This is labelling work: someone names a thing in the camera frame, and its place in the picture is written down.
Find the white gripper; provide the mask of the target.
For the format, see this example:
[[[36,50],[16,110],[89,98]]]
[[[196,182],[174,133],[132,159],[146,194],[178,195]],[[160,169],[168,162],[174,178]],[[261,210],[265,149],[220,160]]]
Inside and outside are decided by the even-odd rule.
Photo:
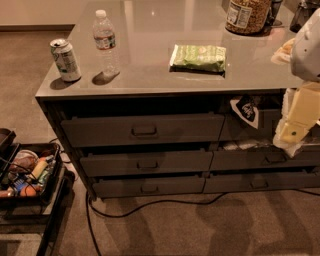
[[[298,89],[288,89],[283,98],[282,118],[273,144],[288,149],[299,144],[320,119],[320,83],[304,82]]]

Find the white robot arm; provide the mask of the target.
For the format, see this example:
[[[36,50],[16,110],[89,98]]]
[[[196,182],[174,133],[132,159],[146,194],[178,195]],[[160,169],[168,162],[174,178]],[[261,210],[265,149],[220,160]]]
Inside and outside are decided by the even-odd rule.
[[[283,97],[273,144],[282,149],[299,145],[320,119],[320,9],[296,34],[290,54],[291,72],[303,80]]]

